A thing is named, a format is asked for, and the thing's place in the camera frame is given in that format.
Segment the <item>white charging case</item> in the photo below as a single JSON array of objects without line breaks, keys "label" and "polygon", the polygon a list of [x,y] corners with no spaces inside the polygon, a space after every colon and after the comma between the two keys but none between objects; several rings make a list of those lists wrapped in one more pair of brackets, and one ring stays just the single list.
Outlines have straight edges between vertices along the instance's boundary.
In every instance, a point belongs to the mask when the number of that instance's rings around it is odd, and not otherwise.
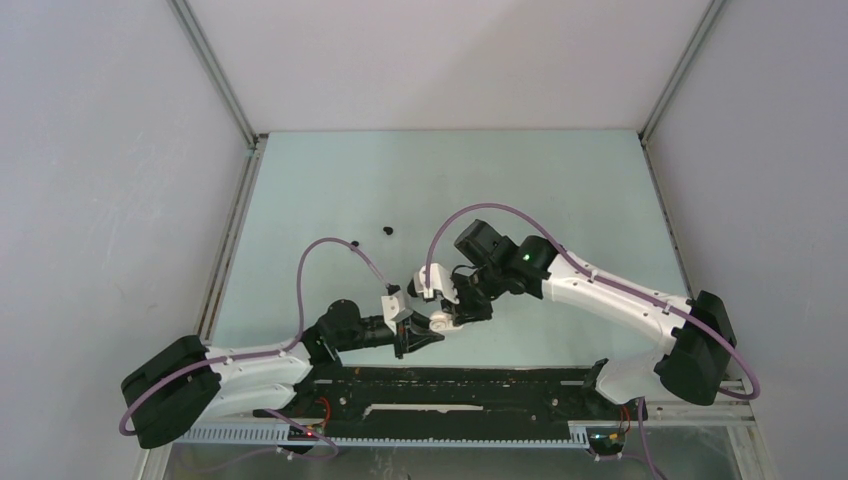
[{"label": "white charging case", "polygon": [[450,313],[438,311],[429,317],[429,329],[434,332],[452,332],[461,330],[463,326],[458,324]]}]

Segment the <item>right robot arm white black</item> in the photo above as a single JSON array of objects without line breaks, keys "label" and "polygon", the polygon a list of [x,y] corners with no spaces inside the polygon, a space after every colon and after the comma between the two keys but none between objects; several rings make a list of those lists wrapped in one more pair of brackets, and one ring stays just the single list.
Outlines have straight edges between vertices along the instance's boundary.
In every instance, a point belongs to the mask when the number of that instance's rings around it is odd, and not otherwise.
[{"label": "right robot arm white black", "polygon": [[737,344],[723,300],[707,291],[695,298],[641,287],[530,235],[521,244],[482,220],[457,238],[471,262],[470,275],[451,277],[455,302],[445,301],[459,323],[489,320],[505,293],[582,308],[651,341],[651,350],[626,359],[597,361],[581,392],[585,411],[606,418],[621,404],[658,388],[691,404],[709,406],[719,394]]}]

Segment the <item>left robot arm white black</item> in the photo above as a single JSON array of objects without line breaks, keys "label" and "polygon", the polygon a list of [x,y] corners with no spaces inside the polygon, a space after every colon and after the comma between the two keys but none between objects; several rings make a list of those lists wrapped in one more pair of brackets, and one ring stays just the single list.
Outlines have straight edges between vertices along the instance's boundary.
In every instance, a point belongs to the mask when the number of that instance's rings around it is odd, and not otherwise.
[{"label": "left robot arm white black", "polygon": [[338,300],[297,342],[220,348],[196,335],[175,340],[122,381],[128,410],[120,433],[153,449],[200,420],[265,409],[304,416],[316,403],[305,381],[336,364],[339,353],[390,345],[403,357],[443,340],[453,323],[446,312],[425,316],[393,296],[381,301],[382,314],[364,317],[353,301]]}]

